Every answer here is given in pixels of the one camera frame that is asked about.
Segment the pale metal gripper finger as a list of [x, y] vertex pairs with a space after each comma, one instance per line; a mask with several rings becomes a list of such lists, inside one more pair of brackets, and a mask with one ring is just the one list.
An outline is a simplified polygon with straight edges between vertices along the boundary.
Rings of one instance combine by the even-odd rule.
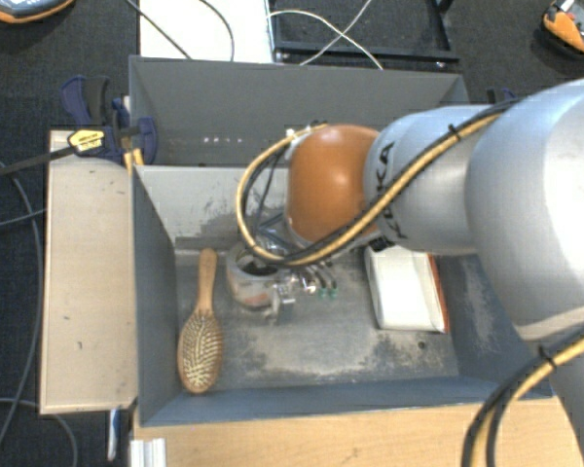
[[287, 323], [296, 305], [296, 293], [290, 284], [276, 284], [273, 291], [273, 323]]

